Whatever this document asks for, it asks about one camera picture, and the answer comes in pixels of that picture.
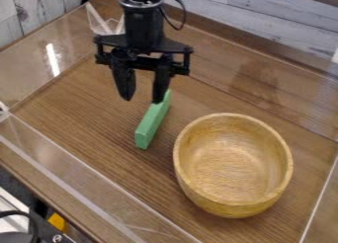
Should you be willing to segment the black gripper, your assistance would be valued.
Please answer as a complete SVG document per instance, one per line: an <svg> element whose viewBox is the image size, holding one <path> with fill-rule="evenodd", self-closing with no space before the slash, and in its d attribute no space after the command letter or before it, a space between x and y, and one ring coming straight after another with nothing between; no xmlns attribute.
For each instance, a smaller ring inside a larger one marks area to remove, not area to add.
<svg viewBox="0 0 338 243"><path fill-rule="evenodd" d="M166 36L165 22L181 30L169 19L165 0L118 0L125 13L125 32L97 36L97 63L110 65L121 97L130 101L137 91L134 69L156 71L153 100L165 100L170 77L190 72L193 47Z"/></svg>

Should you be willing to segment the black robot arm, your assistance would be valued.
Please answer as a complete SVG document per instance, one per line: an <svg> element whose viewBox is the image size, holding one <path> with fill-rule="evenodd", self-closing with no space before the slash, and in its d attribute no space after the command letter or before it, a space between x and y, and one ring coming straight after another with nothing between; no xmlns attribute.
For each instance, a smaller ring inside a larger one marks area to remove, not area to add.
<svg viewBox="0 0 338 243"><path fill-rule="evenodd" d="M97 36L95 60L113 70L113 77L121 97L130 101L137 91L137 69L156 73L153 102L165 100L170 79L190 73L193 47L166 36L165 22L176 30L186 23L182 16L177 27L165 10L165 0L118 0L125 12L125 30L121 35ZM182 0L174 0L186 8Z"/></svg>

